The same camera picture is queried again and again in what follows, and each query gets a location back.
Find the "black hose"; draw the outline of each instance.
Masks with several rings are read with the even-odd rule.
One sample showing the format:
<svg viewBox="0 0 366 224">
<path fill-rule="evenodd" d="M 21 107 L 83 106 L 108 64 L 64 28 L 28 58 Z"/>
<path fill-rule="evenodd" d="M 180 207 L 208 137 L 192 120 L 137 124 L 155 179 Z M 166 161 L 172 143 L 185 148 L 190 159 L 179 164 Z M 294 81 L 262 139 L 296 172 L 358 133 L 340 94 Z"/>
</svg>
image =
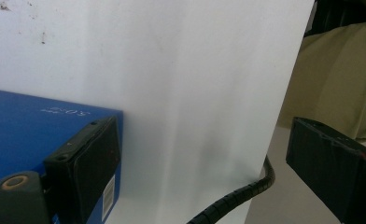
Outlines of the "black hose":
<svg viewBox="0 0 366 224">
<path fill-rule="evenodd" d="M 268 157 L 264 161 L 265 177 L 257 182 L 237 189 L 212 203 L 204 211 L 194 217 L 188 224 L 214 224 L 226 216 L 235 207 L 263 193 L 275 182 L 275 172 Z"/>
</svg>

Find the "barcode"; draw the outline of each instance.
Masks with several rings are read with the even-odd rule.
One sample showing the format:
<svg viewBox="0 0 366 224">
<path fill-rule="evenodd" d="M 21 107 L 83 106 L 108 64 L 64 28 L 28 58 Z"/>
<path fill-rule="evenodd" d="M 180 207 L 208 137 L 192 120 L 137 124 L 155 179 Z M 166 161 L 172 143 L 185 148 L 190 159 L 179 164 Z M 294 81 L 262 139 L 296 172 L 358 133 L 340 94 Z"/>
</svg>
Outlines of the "barcode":
<svg viewBox="0 0 366 224">
<path fill-rule="evenodd" d="M 107 183 L 104 190 L 102 221 L 105 219 L 108 211 L 111 208 L 111 205 L 113 205 L 114 202 L 114 183 L 115 183 L 115 176 L 113 175 L 109 180 L 109 182 Z"/>
</svg>

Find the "gray floor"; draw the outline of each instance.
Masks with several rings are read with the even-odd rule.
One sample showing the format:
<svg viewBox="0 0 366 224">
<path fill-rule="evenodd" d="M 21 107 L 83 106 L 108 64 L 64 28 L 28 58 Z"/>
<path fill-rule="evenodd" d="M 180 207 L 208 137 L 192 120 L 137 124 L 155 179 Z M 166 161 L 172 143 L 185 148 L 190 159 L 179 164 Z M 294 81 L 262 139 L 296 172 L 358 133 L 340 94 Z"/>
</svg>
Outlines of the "gray floor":
<svg viewBox="0 0 366 224">
<path fill-rule="evenodd" d="M 289 130 L 275 129 L 268 156 L 275 169 L 276 181 L 270 189 L 252 200 L 245 223 L 340 223 L 286 164 L 288 140 Z"/>
</svg>

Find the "blue box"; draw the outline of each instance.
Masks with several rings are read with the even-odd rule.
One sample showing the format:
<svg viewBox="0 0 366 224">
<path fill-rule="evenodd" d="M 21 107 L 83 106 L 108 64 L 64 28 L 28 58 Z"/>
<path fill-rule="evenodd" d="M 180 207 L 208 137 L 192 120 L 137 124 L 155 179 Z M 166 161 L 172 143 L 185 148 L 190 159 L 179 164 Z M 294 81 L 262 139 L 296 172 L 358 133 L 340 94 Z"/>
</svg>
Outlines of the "blue box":
<svg viewBox="0 0 366 224">
<path fill-rule="evenodd" d="M 43 160 L 88 123 L 115 116 L 122 146 L 122 112 L 29 95 L 0 91 L 0 179 L 21 171 L 43 175 Z M 114 180 L 116 203 L 120 192 L 119 164 Z M 103 197 L 87 223 L 105 223 L 111 208 L 103 212 Z"/>
</svg>

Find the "brown cloth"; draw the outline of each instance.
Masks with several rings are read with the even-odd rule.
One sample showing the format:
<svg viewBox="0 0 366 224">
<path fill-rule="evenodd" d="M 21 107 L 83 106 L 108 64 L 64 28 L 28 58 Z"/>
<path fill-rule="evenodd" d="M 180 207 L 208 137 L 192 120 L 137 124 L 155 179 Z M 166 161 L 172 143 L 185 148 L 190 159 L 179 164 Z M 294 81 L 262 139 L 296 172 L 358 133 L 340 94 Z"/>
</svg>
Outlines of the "brown cloth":
<svg viewBox="0 0 366 224">
<path fill-rule="evenodd" d="M 295 116 L 366 139 L 366 22 L 303 40 L 278 125 Z"/>
</svg>

